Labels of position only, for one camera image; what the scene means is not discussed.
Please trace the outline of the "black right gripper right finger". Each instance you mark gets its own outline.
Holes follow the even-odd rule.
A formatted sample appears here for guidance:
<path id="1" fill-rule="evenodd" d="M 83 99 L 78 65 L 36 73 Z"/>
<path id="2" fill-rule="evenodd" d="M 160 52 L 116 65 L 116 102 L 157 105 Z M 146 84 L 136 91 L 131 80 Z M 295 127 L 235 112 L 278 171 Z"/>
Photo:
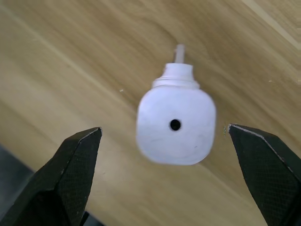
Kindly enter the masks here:
<path id="1" fill-rule="evenodd" d="M 257 207 L 269 226 L 301 224 L 301 160 L 276 135 L 230 124 L 228 133 Z"/>

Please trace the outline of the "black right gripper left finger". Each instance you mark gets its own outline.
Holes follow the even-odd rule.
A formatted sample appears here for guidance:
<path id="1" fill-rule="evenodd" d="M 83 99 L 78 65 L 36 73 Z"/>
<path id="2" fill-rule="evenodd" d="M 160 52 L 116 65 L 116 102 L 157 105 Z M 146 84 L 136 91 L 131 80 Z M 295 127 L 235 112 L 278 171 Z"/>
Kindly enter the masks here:
<path id="1" fill-rule="evenodd" d="M 2 226 L 82 226 L 102 129 L 65 139 L 54 156 L 30 178 L 3 216 Z"/>

